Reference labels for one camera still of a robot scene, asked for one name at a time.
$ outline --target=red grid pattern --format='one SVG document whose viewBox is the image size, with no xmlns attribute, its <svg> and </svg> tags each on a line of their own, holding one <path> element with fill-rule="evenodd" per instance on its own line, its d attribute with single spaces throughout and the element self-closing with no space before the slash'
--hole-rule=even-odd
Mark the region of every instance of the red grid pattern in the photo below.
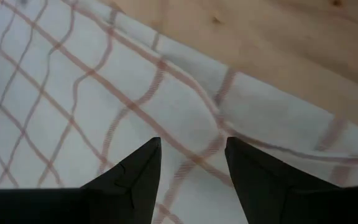
<svg viewBox="0 0 358 224">
<path fill-rule="evenodd" d="M 171 219 L 174 223 L 182 223 L 180 221 L 180 219 L 169 212 L 169 209 L 176 197 L 176 194 L 178 192 L 178 189 L 180 188 L 181 184 L 184 182 L 184 180 L 186 179 L 187 175 L 194 169 L 194 167 L 196 166 L 200 166 L 202 167 L 204 170 L 206 170 L 207 172 L 209 172 L 211 175 L 217 177 L 219 180 L 222 181 L 222 183 L 232 187 L 232 183 L 231 183 L 231 179 L 228 175 L 224 174 L 223 172 L 221 172 L 220 170 L 214 168 L 212 165 L 208 164 L 206 162 L 206 160 L 211 157 L 212 155 L 214 155 L 215 153 L 217 153 L 220 149 L 223 148 L 223 143 L 224 143 L 224 134 L 218 134 L 215 139 L 213 139 L 210 144 L 205 148 L 205 150 L 203 150 L 200 154 L 195 154 L 193 152 L 191 152 L 189 149 L 187 149 L 185 146 L 183 146 L 180 142 L 178 142 L 175 138 L 173 138 L 161 125 L 159 125 L 153 118 L 151 118 L 147 113 L 145 113 L 142 109 L 140 109 L 140 105 L 146 103 L 147 101 L 149 101 L 154 93 L 157 91 L 159 84 L 161 83 L 161 81 L 164 78 L 164 72 L 167 72 L 169 75 L 173 76 L 174 78 L 176 78 L 177 80 L 181 81 L 182 83 L 188 85 L 191 89 L 193 89 L 199 96 L 200 98 L 203 100 L 204 104 L 206 105 L 206 107 L 209 109 L 209 111 L 211 112 L 211 114 L 214 115 L 215 119 L 216 119 L 216 125 L 217 127 L 219 127 L 221 130 L 228 132 L 231 135 L 235 135 L 237 137 L 242 138 L 244 141 L 249 142 L 251 144 L 254 144 L 256 146 L 261 146 L 261 147 L 265 147 L 265 148 L 269 148 L 269 149 L 276 149 L 276 150 L 280 150 L 280 151 L 284 151 L 290 154 L 293 154 L 294 156 L 297 157 L 303 157 L 303 158 L 308 158 L 308 159 L 317 159 L 317 160 L 321 160 L 321 161 L 334 161 L 334 162 L 345 162 L 346 164 L 358 164 L 358 159 L 350 159 L 350 160 L 346 160 L 344 161 L 344 159 L 342 158 L 326 158 L 326 157 L 318 157 L 318 156 L 311 156 L 308 154 L 304 154 L 302 152 L 296 152 L 293 151 L 291 149 L 287 149 L 284 147 L 280 147 L 280 146 L 274 146 L 271 145 L 269 143 L 265 143 L 256 139 L 252 139 L 248 136 L 245 136 L 241 133 L 238 133 L 237 131 L 231 129 L 229 126 L 227 126 L 224 122 L 224 120 L 222 119 L 222 117 L 220 117 L 218 115 L 218 109 L 216 107 L 216 105 L 205 95 L 205 93 L 202 91 L 202 88 L 191 78 L 189 78 L 188 76 L 182 74 L 181 72 L 175 70 L 174 68 L 170 67 L 168 64 L 166 64 L 161 58 L 157 58 L 153 55 L 150 55 L 148 52 L 146 52 L 145 50 L 139 48 L 138 46 L 136 46 L 135 44 L 133 44 L 131 41 L 127 40 L 125 37 L 117 34 L 114 32 L 113 27 L 111 26 L 107 26 L 106 24 L 104 24 L 103 22 L 101 22 L 98 18 L 96 18 L 94 15 L 90 14 L 88 11 L 84 11 L 82 9 L 78 9 L 76 7 L 76 3 L 70 3 L 67 0 L 62 0 L 62 2 L 64 2 L 65 4 L 69 5 L 71 7 L 71 20 L 70 20 L 70 28 L 67 31 L 66 35 L 62 38 L 61 41 L 57 41 L 55 40 L 50 34 L 48 34 L 45 30 L 43 30 L 38 24 L 37 21 L 40 19 L 40 17 L 42 16 L 43 12 L 45 11 L 48 1 L 44 1 L 44 6 L 41 9 L 41 11 L 39 12 L 38 16 L 35 18 L 34 21 L 31 21 L 26 15 L 24 15 L 23 13 L 21 13 L 20 11 L 18 11 L 16 9 L 15 6 L 9 4 L 6 1 L 2 1 L 2 5 L 8 7 L 10 10 L 12 10 L 13 13 L 13 17 L 9 23 L 9 25 L 6 27 L 2 37 L 1 37 L 1 41 L 0 41 L 0 54 L 7 59 L 10 63 L 12 63 L 15 66 L 15 72 L 12 74 L 11 79 L 9 80 L 7 86 L 6 86 L 6 90 L 4 91 L 3 97 L 1 97 L 0 100 L 0 111 L 2 111 L 4 114 L 6 114 L 6 116 L 16 125 L 16 127 L 21 131 L 21 135 L 18 138 L 17 142 L 15 143 L 15 147 L 12 150 L 11 153 L 11 157 L 10 160 L 8 162 L 8 164 L 5 164 L 1 157 L 0 157 L 0 163 L 3 170 L 3 173 L 1 174 L 0 177 L 0 184 L 3 180 L 3 178 L 7 175 L 9 180 L 15 185 L 15 187 L 19 187 L 19 185 L 17 184 L 17 182 L 15 181 L 15 179 L 13 178 L 13 176 L 10 173 L 10 165 L 12 164 L 12 161 L 14 159 L 14 153 L 17 149 L 17 146 L 19 145 L 21 139 L 24 137 L 25 140 L 29 143 L 30 147 L 35 151 L 35 153 L 38 155 L 39 159 L 41 161 L 43 161 L 45 163 L 45 170 L 43 171 L 43 173 L 40 176 L 39 182 L 38 182 L 38 186 L 40 186 L 42 184 L 42 182 L 45 180 L 48 172 L 50 171 L 56 179 L 57 184 L 59 184 L 59 186 L 63 187 L 63 183 L 59 178 L 59 174 L 58 172 L 55 170 L 55 168 L 53 167 L 53 162 L 55 161 L 55 159 L 58 156 L 58 152 L 69 132 L 69 130 L 71 128 L 75 128 L 80 136 L 83 138 L 85 144 L 92 150 L 93 154 L 100 160 L 100 168 L 99 171 L 97 173 L 97 175 L 101 174 L 103 172 L 103 170 L 105 169 L 106 166 L 108 167 L 112 167 L 114 164 L 109 162 L 107 160 L 107 155 L 108 155 L 108 149 L 109 149 L 109 145 L 111 143 L 112 140 L 112 136 L 114 134 L 114 131 L 116 130 L 120 120 L 125 117 L 126 114 L 128 114 L 128 112 L 133 111 L 138 117 L 140 117 L 141 119 L 143 119 L 147 124 L 149 124 L 151 127 L 154 128 L 154 130 L 161 136 L 164 138 L 164 140 L 166 140 L 169 144 L 171 144 L 175 149 L 177 149 L 178 151 L 180 151 L 181 153 L 183 153 L 188 160 L 183 162 L 180 166 L 180 168 L 176 171 L 172 183 L 170 185 L 170 189 L 167 191 L 167 193 L 165 194 L 165 198 L 163 200 L 163 204 L 157 204 L 156 207 L 159 208 L 159 214 L 157 215 L 157 219 L 154 220 L 154 223 L 162 223 L 165 217 L 168 217 L 169 219 Z M 106 33 L 106 37 L 108 40 L 108 47 L 106 48 L 104 55 L 102 57 L 102 59 L 99 61 L 99 63 L 97 64 L 97 66 L 95 66 L 94 68 L 89 68 L 87 65 L 85 65 L 80 59 L 78 59 L 76 56 L 74 56 L 73 54 L 71 54 L 64 46 L 63 44 L 68 40 L 68 38 L 70 37 L 72 30 L 73 30 L 73 23 L 75 20 L 75 13 L 80 13 L 81 15 L 87 17 L 88 19 L 91 19 L 92 21 L 95 21 L 95 23 Z M 32 30 L 31 30 L 31 36 L 30 36 L 30 40 L 29 43 L 27 44 L 23 54 L 21 55 L 21 58 L 18 62 L 16 62 L 15 60 L 13 60 L 12 57 L 10 57 L 7 53 L 5 53 L 5 51 L 3 51 L 3 49 L 1 49 L 2 46 L 2 42 L 4 39 L 4 36 L 6 35 L 6 33 L 9 31 L 9 29 L 11 28 L 12 25 L 12 21 L 14 19 L 14 16 L 19 16 L 21 19 L 23 19 L 26 23 L 28 23 L 28 25 L 31 26 Z M 49 41 L 52 45 L 53 48 L 50 50 L 49 54 L 48 54 L 48 70 L 47 70 L 47 74 L 42 82 L 41 85 L 39 85 L 26 71 L 24 71 L 20 64 L 22 59 L 24 58 L 24 55 L 26 54 L 26 52 L 28 51 L 29 45 L 32 41 L 32 35 L 33 35 L 33 31 L 36 30 L 40 35 L 42 35 L 47 41 Z M 98 74 L 98 70 L 106 63 L 107 58 L 109 57 L 109 55 L 112 52 L 112 48 L 114 46 L 112 46 L 112 43 L 110 41 L 110 39 L 115 38 L 116 40 L 118 40 L 120 43 L 124 44 L 126 47 L 136 51 L 139 55 L 141 55 L 143 58 L 145 58 L 146 60 L 152 62 L 156 67 L 157 67 L 157 73 L 154 76 L 154 80 L 152 82 L 152 84 L 149 87 L 149 90 L 147 90 L 147 92 L 141 96 L 138 100 L 132 101 L 129 99 L 129 97 L 127 97 L 125 94 L 123 94 L 122 92 L 120 92 L 112 83 L 108 82 L 106 79 L 104 79 L 101 75 Z M 158 35 L 156 35 L 155 38 L 155 43 L 153 45 L 157 45 L 158 42 Z M 60 106 L 56 100 L 54 100 L 45 90 L 45 85 L 48 81 L 48 76 L 49 76 L 49 66 L 50 66 L 50 56 L 51 54 L 54 53 L 54 51 L 60 51 L 63 55 L 65 55 L 67 58 L 69 58 L 75 65 L 77 65 L 79 68 L 81 68 L 85 74 L 83 76 L 81 76 L 80 78 L 78 78 L 75 83 L 74 83 L 74 88 L 73 88 L 73 96 L 74 96 L 74 104 L 73 107 L 69 112 L 65 111 L 62 106 Z M 25 123 L 23 126 L 20 125 L 20 123 L 15 119 L 15 117 L 13 117 L 13 115 L 2 105 L 3 99 L 4 99 L 4 95 L 6 94 L 7 89 L 9 89 L 9 85 L 12 82 L 12 80 L 14 79 L 14 77 L 16 76 L 17 72 L 19 72 L 31 85 L 33 85 L 38 91 L 39 91 L 39 95 L 37 97 L 37 100 L 35 101 L 33 107 L 31 108 L 30 113 L 27 115 L 27 118 L 25 120 Z M 226 74 L 226 77 L 223 81 L 222 87 L 219 90 L 219 93 L 216 95 L 215 100 L 216 103 L 219 104 L 220 102 L 222 102 L 222 100 L 224 100 L 224 97 L 226 95 L 226 93 L 229 91 L 230 86 L 232 84 L 232 81 L 235 77 L 236 73 L 232 70 L 229 70 Z M 117 115 L 117 117 L 111 122 L 111 125 L 105 135 L 104 138 L 104 143 L 103 143 L 103 151 L 100 154 L 98 152 L 98 150 L 90 143 L 89 139 L 86 137 L 86 135 L 84 134 L 84 132 L 82 131 L 82 129 L 79 127 L 79 125 L 76 123 L 75 121 L 75 117 L 74 117 L 74 113 L 76 110 L 76 105 L 77 105 L 77 91 L 78 91 L 78 85 L 80 84 L 81 81 L 83 81 L 85 78 L 94 78 L 97 82 L 99 82 L 103 87 L 105 87 L 105 89 L 107 89 L 112 95 L 114 95 L 116 98 L 118 98 L 122 103 L 124 103 L 126 105 L 126 107 L 124 109 L 122 109 L 119 114 Z M 47 159 L 35 146 L 35 144 L 30 140 L 29 136 L 26 133 L 26 128 L 28 125 L 29 120 L 31 119 L 31 116 L 33 114 L 33 112 L 35 111 L 35 108 L 37 107 L 41 97 L 44 97 L 46 100 L 48 100 L 51 105 L 54 106 L 55 109 L 57 109 L 57 111 L 59 111 L 66 119 L 67 119 L 67 125 L 66 128 L 62 134 L 62 136 L 60 137 L 59 143 L 56 146 L 53 155 L 50 159 Z"/>
</svg>

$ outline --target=checkered tea towel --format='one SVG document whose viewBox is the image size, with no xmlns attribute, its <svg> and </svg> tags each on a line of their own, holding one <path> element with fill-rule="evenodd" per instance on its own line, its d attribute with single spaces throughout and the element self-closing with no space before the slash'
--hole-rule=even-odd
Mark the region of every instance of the checkered tea towel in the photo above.
<svg viewBox="0 0 358 224">
<path fill-rule="evenodd" d="M 358 127 L 345 119 L 96 2 L 0 2 L 0 188 L 81 186 L 154 136 L 154 224 L 246 223 L 228 136 L 358 185 Z"/>
</svg>

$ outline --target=black object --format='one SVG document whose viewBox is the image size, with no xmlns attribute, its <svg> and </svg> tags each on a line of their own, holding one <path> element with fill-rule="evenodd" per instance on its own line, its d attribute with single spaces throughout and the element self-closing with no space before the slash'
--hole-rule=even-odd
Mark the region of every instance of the black object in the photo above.
<svg viewBox="0 0 358 224">
<path fill-rule="evenodd" d="M 153 138 L 79 189 L 0 190 L 0 223 L 151 223 L 160 167 Z"/>
<path fill-rule="evenodd" d="M 340 188 L 228 138 L 226 159 L 249 224 L 358 223 L 358 187 Z"/>
</svg>

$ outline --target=wooden table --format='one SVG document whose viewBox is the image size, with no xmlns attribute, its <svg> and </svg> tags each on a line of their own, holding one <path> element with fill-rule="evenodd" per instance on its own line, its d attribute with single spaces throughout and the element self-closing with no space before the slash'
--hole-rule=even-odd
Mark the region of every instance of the wooden table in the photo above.
<svg viewBox="0 0 358 224">
<path fill-rule="evenodd" d="M 358 0 L 101 0 L 358 124 Z"/>
</svg>

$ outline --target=wood grain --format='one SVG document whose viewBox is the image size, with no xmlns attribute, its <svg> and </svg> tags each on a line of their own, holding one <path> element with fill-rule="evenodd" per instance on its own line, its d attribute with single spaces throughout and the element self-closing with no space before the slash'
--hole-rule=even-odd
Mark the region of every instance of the wood grain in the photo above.
<svg viewBox="0 0 358 224">
<path fill-rule="evenodd" d="M 358 0 L 102 0 L 358 124 Z"/>
</svg>

